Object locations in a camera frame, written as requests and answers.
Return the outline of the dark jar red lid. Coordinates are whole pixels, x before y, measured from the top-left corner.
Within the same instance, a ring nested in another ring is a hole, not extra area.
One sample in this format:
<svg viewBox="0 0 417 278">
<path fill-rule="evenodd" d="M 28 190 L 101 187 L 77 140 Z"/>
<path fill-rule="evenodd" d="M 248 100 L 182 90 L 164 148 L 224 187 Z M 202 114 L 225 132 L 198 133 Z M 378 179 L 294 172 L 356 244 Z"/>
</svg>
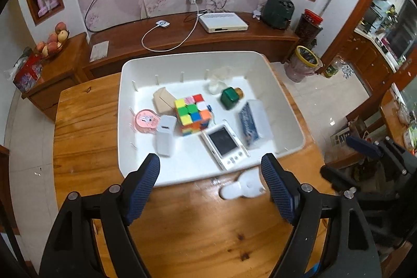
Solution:
<svg viewBox="0 0 417 278">
<path fill-rule="evenodd" d="M 322 17 L 305 9 L 295 29 L 295 33 L 299 37 L 298 44 L 312 49 L 317 44 L 316 37 L 323 30 L 322 21 Z"/>
</svg>

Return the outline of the white handheld electronic device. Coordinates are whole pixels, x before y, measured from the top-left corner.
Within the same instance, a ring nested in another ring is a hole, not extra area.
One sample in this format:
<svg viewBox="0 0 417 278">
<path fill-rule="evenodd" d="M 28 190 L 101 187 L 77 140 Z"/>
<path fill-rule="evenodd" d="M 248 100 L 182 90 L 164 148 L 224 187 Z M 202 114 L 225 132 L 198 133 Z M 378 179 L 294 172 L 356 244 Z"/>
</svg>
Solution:
<svg viewBox="0 0 417 278">
<path fill-rule="evenodd" d="M 249 158 L 249 152 L 227 121 L 203 130 L 201 138 L 224 171 Z"/>
</svg>

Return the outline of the white set-top box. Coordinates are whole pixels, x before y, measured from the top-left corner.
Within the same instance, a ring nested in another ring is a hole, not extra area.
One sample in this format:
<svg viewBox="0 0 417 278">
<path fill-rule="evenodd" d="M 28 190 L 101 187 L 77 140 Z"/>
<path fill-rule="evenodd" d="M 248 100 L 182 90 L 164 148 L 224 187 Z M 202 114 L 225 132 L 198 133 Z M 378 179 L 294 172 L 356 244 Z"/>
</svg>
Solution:
<svg viewBox="0 0 417 278">
<path fill-rule="evenodd" d="M 207 13 L 199 22 L 208 33 L 246 31 L 249 28 L 236 13 Z"/>
</svg>

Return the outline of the white plastic storage bin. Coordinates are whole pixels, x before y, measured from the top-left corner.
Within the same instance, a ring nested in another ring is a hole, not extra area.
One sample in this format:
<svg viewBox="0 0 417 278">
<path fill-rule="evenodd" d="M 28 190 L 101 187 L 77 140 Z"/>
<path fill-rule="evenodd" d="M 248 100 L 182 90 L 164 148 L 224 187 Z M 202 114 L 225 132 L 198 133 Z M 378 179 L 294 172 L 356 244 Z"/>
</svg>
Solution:
<svg viewBox="0 0 417 278">
<path fill-rule="evenodd" d="M 155 153 L 159 186 L 247 169 L 267 153 L 283 157 L 305 144 L 269 62 L 256 52 L 126 62 L 117 129 L 121 173 L 136 171 Z"/>
</svg>

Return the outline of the pink round comb mirror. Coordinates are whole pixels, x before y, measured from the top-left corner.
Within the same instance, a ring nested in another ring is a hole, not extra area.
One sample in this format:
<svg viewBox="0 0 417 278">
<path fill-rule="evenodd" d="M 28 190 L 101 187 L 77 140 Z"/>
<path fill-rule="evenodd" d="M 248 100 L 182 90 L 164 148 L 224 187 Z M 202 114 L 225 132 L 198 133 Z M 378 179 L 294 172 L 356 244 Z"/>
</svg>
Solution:
<svg viewBox="0 0 417 278">
<path fill-rule="evenodd" d="M 135 115 L 134 126 L 140 133 L 155 133 L 160 119 L 154 111 L 143 109 Z"/>
</svg>

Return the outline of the colourful rubik's cube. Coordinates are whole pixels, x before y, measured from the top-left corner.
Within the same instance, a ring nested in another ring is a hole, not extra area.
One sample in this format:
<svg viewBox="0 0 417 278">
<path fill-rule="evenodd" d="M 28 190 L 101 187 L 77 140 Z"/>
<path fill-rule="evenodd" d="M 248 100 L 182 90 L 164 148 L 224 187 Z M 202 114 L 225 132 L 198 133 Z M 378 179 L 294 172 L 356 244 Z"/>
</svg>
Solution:
<svg viewBox="0 0 417 278">
<path fill-rule="evenodd" d="M 207 129 L 212 120 L 211 110 L 202 94 L 177 99 L 175 113 L 183 136 Z"/>
</svg>

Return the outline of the translucent plastic swab box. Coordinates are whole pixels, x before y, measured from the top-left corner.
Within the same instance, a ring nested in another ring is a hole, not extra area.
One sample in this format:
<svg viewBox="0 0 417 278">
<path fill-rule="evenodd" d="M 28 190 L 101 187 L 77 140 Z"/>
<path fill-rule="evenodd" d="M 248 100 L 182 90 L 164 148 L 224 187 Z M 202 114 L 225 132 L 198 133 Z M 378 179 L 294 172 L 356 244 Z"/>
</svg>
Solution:
<svg viewBox="0 0 417 278">
<path fill-rule="evenodd" d="M 259 148 L 274 139 L 262 101 L 248 100 L 239 112 L 239 119 L 248 149 Z"/>
</svg>

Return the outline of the white rabbit shaped gadget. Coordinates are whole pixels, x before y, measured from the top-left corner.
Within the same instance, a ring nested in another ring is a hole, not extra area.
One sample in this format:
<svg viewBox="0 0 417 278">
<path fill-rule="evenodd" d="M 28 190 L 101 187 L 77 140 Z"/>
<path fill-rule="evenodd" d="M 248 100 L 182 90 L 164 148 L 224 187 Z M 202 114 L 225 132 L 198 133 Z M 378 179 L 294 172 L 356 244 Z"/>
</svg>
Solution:
<svg viewBox="0 0 417 278">
<path fill-rule="evenodd" d="M 259 169 L 253 168 L 241 173 L 238 179 L 223 186 L 219 190 L 219 196 L 224 200 L 234 200 L 239 197 L 255 198 L 265 194 Z"/>
</svg>

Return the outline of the white power bank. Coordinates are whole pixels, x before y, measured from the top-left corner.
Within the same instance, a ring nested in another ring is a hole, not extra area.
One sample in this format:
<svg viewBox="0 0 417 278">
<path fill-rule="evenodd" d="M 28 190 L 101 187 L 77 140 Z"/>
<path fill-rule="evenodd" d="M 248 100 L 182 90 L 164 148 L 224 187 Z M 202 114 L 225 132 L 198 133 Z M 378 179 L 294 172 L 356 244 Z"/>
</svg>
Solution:
<svg viewBox="0 0 417 278">
<path fill-rule="evenodd" d="M 162 115 L 156 128 L 156 151 L 164 157 L 171 157 L 174 152 L 175 116 Z"/>
</svg>

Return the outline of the clear small plastic bag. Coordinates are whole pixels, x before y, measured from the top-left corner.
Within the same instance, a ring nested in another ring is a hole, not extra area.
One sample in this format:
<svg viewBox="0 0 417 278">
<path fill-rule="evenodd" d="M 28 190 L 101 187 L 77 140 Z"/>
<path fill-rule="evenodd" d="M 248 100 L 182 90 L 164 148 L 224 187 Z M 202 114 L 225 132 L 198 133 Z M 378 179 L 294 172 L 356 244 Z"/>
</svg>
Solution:
<svg viewBox="0 0 417 278">
<path fill-rule="evenodd" d="M 212 95 L 220 94 L 226 89 L 232 80 L 232 68 L 223 66 L 219 69 L 212 70 L 208 74 L 208 91 Z"/>
</svg>

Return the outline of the dark green toaster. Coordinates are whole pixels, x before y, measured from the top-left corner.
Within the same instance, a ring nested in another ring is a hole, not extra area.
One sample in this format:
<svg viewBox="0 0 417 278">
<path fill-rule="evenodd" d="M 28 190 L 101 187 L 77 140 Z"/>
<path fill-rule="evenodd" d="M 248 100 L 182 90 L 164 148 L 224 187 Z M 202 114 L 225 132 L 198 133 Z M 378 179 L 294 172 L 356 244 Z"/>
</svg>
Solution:
<svg viewBox="0 0 417 278">
<path fill-rule="evenodd" d="M 291 0 L 267 0 L 261 12 L 261 20 L 271 28 L 286 30 L 295 6 Z"/>
</svg>

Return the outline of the bowl of peaches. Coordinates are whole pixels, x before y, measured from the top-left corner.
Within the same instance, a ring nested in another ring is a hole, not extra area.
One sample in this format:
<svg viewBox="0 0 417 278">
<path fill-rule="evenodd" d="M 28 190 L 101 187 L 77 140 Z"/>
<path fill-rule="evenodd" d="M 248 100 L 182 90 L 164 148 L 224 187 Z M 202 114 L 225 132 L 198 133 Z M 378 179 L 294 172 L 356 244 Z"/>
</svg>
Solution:
<svg viewBox="0 0 417 278">
<path fill-rule="evenodd" d="M 59 22 L 54 28 L 46 42 L 38 42 L 34 54 L 40 56 L 41 59 L 52 57 L 63 49 L 66 41 L 69 39 L 69 30 L 66 23 Z"/>
</svg>

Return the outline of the green perfume bottle gold cap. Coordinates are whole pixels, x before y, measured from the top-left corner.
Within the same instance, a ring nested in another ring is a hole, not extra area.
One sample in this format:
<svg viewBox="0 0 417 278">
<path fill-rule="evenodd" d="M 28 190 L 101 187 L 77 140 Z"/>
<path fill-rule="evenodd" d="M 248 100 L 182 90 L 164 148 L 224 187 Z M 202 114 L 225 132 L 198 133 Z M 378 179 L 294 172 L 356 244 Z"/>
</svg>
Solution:
<svg viewBox="0 0 417 278">
<path fill-rule="evenodd" d="M 240 88 L 225 88 L 220 96 L 220 102 L 227 110 L 232 109 L 237 105 L 239 100 L 244 98 L 244 93 Z"/>
</svg>

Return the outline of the wooden tv cabinet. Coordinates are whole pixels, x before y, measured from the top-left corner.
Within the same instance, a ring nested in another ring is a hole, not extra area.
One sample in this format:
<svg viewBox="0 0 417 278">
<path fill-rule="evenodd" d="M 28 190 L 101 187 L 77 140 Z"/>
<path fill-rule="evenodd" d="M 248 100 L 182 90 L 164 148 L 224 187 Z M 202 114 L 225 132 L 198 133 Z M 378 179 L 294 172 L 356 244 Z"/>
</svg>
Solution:
<svg viewBox="0 0 417 278">
<path fill-rule="evenodd" d="M 245 31 L 208 33 L 192 21 L 192 14 L 168 15 L 168 28 L 156 28 L 156 19 L 139 20 L 87 37 L 71 37 L 62 51 L 43 63 L 42 76 L 22 97 L 29 99 L 50 120 L 55 120 L 59 96 L 71 88 L 103 76 L 119 73 L 130 59 L 159 54 L 209 51 L 255 51 L 270 62 L 285 62 L 299 37 L 291 29 L 278 30 L 239 13 Z"/>
</svg>

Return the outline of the bin with yellow rim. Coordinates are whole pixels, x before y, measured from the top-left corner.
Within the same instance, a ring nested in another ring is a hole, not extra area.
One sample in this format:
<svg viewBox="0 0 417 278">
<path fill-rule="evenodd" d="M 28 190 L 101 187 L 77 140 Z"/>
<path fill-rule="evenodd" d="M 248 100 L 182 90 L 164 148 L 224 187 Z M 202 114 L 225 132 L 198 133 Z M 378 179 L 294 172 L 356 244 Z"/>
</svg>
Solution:
<svg viewBox="0 0 417 278">
<path fill-rule="evenodd" d="M 322 66 L 321 59 L 313 51 L 298 45 L 285 66 L 285 71 L 290 80 L 300 83 L 307 76 L 313 76 Z"/>
</svg>

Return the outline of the white paper on cabinet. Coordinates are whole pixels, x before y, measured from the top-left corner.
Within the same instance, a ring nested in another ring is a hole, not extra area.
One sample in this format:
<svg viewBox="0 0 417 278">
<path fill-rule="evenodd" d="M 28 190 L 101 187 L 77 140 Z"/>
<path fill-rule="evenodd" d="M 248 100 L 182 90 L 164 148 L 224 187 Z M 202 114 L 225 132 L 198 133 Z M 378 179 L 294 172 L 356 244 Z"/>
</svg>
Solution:
<svg viewBox="0 0 417 278">
<path fill-rule="evenodd" d="M 93 45 L 90 52 L 89 62 L 94 62 L 107 57 L 109 41 L 104 41 Z"/>
</svg>

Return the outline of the red gift box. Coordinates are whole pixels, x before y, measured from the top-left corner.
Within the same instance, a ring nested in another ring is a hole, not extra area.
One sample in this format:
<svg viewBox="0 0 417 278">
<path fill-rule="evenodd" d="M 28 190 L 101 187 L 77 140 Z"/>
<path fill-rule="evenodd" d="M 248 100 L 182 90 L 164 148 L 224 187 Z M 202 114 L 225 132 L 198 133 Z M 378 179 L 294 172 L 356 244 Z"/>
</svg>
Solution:
<svg viewBox="0 0 417 278">
<path fill-rule="evenodd" d="M 14 85 L 22 92 L 29 92 L 38 82 L 42 73 L 40 55 L 32 54 L 23 59 L 14 78 Z"/>
</svg>

